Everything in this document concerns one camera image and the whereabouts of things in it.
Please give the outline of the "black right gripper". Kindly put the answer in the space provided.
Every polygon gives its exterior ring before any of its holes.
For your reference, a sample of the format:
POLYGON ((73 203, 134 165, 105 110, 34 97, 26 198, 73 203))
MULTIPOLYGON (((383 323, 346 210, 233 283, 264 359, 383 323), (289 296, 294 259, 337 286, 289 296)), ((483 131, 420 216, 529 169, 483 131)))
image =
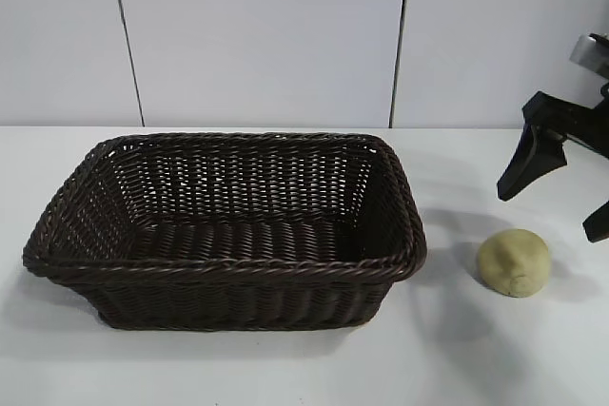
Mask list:
MULTIPOLYGON (((581 106, 538 91, 522 108, 525 121, 514 155, 497 182, 498 197, 509 201, 536 179, 566 166, 564 139, 608 158, 608 85, 594 107, 581 106)), ((609 202, 582 224, 589 242, 609 238, 609 202)))

